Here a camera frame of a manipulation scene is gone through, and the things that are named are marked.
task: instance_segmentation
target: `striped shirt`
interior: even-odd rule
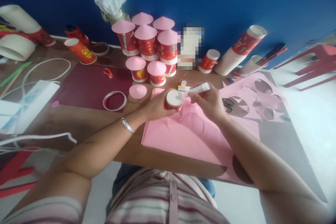
[[[13,213],[1,224],[81,223],[83,209],[69,197],[50,197]],[[201,182],[193,176],[143,168],[111,202],[106,224],[228,223]]]

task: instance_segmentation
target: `tape roll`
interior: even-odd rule
[[[123,102],[123,104],[119,107],[119,108],[116,108],[116,109],[114,109],[114,110],[111,110],[111,109],[108,109],[107,108],[107,99],[110,97],[110,96],[112,96],[112,95],[114,95],[114,94],[117,94],[117,93],[120,93],[120,94],[122,94],[123,96],[124,96],[124,102]],[[111,93],[108,93],[106,96],[105,96],[105,98],[104,98],[104,100],[103,100],[103,106],[104,106],[104,109],[106,109],[106,110],[108,110],[108,111],[112,111],[112,112],[114,112],[114,111],[119,111],[119,110],[121,110],[123,107],[125,107],[125,105],[126,105],[126,100],[127,100],[127,98],[126,98],[126,95],[123,93],[123,92],[120,92],[120,91],[113,91],[113,92],[111,92]]]

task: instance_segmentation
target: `hand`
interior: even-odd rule
[[[165,101],[166,96],[170,90],[174,90],[172,88],[164,90],[162,93],[155,96],[152,100],[147,103],[145,107],[143,107],[143,111],[146,116],[147,121],[158,120],[163,117],[172,116],[178,110],[167,110],[165,109]]]
[[[208,84],[210,86],[210,90],[199,94],[191,92],[188,93],[188,95],[191,98],[191,103],[197,103],[203,110],[205,116],[217,124],[223,119],[228,119],[229,116],[225,111],[219,90],[216,89],[211,83],[208,82]]]

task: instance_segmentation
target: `dark red paper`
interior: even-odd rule
[[[105,110],[104,97],[112,91],[121,91],[126,97],[133,84],[131,71],[107,67],[113,78],[104,74],[105,66],[77,64],[61,87],[53,96],[62,105],[84,107],[88,109]],[[108,100],[109,109],[119,108],[124,101],[121,94],[115,94]]]

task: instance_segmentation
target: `person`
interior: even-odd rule
[[[2,223],[81,223],[92,178],[114,159],[140,125],[177,112],[164,108],[169,90],[74,148],[40,179]],[[300,176],[231,120],[213,85],[204,93],[189,96],[218,126],[259,189],[268,223],[331,221],[326,208]],[[125,177],[120,176],[115,185]],[[108,206],[106,223],[228,223],[196,177],[137,168],[123,183]]]

